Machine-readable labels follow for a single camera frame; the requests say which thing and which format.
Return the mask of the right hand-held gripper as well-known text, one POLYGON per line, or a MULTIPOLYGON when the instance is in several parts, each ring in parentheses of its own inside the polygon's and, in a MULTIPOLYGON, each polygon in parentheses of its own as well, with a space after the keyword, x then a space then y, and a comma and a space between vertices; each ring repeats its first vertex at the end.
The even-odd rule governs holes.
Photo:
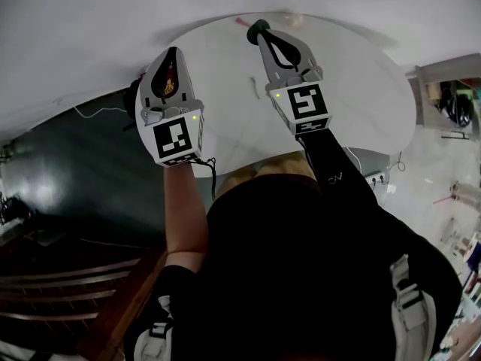
POLYGON ((266 93, 293 135, 327 129, 331 122, 322 94, 322 69, 300 39, 266 29, 256 38, 269 83, 266 93), (296 73, 285 77, 291 70, 296 73))

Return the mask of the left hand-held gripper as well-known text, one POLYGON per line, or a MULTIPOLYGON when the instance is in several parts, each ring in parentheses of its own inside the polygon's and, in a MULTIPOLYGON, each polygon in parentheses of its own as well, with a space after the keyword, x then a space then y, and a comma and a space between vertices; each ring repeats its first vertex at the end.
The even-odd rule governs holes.
POLYGON ((201 157, 204 104, 193 98, 183 52, 170 47, 151 62, 141 81, 141 140, 155 164, 167 168, 201 157), (172 62, 178 76, 173 96, 172 62))

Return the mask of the small dark green round cap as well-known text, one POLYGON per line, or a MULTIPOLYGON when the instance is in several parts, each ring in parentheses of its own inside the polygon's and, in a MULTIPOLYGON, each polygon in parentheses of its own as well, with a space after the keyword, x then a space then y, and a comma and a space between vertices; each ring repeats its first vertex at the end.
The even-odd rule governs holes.
POLYGON ((270 29, 270 24, 263 19, 259 19, 252 24, 247 30, 247 40, 253 45, 258 45, 257 37, 258 35, 265 32, 267 29, 270 29))

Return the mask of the person's left forearm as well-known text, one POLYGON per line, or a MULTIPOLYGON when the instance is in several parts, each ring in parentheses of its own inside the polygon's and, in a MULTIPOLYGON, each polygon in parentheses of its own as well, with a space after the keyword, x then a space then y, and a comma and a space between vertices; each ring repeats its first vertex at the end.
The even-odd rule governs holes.
POLYGON ((164 170, 166 265, 198 272, 208 247, 207 214, 190 164, 164 170))

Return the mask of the person's right forearm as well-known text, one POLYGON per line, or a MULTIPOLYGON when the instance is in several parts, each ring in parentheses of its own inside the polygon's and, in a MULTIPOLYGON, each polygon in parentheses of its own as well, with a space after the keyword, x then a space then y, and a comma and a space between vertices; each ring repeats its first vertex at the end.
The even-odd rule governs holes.
POLYGON ((295 139, 304 148, 320 189, 327 197, 362 209, 378 206, 368 182, 329 129, 303 133, 295 139))

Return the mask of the round white table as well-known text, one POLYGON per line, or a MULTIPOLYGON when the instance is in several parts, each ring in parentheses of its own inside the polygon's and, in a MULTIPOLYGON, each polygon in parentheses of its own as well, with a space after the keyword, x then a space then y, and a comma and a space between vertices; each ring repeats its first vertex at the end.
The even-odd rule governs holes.
POLYGON ((195 97, 204 104, 202 159, 196 177, 229 174, 301 145, 267 97, 268 78, 257 46, 247 40, 240 17, 251 25, 266 20, 312 50, 322 69, 322 94, 331 115, 329 128, 340 145, 392 155, 413 137, 416 106, 404 75, 382 50, 336 23, 304 16, 301 27, 286 25, 285 14, 226 17, 193 29, 173 45, 183 52, 195 97))

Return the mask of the black chair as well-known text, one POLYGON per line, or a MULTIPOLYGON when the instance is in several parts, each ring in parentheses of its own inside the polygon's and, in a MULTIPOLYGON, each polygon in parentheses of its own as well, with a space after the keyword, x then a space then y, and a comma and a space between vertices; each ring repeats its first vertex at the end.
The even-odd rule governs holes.
POLYGON ((135 102, 138 94, 138 88, 144 77, 145 73, 141 73, 140 76, 134 80, 130 86, 126 89, 123 95, 123 105, 126 113, 130 116, 132 121, 127 126, 123 127, 123 131, 126 132, 136 126, 135 122, 135 102))

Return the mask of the person's tan trousers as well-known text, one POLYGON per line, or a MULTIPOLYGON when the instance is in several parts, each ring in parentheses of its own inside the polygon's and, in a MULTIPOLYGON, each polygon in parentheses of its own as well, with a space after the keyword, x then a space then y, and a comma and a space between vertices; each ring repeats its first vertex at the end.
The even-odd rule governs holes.
POLYGON ((216 192, 215 200, 234 187, 256 177, 271 174, 296 174, 316 179, 306 156, 301 151, 274 156, 256 164, 241 167, 230 173, 216 192))

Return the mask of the grey wooden shelf unit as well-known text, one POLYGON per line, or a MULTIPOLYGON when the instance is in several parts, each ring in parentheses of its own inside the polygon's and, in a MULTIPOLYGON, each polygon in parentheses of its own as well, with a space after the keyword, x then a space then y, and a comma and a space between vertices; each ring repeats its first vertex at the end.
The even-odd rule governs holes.
POLYGON ((446 81, 460 81, 461 78, 481 78, 481 53, 474 53, 436 62, 426 66, 416 66, 411 75, 407 75, 416 103, 416 124, 426 129, 436 129, 443 133, 443 138, 481 140, 481 122, 477 113, 471 124, 461 128, 441 114, 435 106, 435 100, 428 96, 428 86, 446 81))

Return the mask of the person's black shirt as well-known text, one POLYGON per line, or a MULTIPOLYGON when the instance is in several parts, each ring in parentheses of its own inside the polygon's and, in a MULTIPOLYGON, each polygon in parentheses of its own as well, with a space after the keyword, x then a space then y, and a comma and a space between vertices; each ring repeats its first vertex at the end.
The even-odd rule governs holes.
POLYGON ((461 283, 429 241, 372 193, 335 199, 315 181, 273 174, 237 185, 207 213, 194 274, 166 268, 172 361, 395 361, 391 266, 434 300, 440 342, 461 283))

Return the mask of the dark wooden slatted bench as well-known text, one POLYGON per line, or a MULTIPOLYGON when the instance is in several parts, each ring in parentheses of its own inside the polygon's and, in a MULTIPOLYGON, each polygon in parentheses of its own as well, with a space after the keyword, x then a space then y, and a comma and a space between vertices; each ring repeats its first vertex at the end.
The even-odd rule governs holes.
POLYGON ((124 334, 164 263, 164 244, 6 244, 0 247, 0 341, 40 354, 120 361, 124 334))

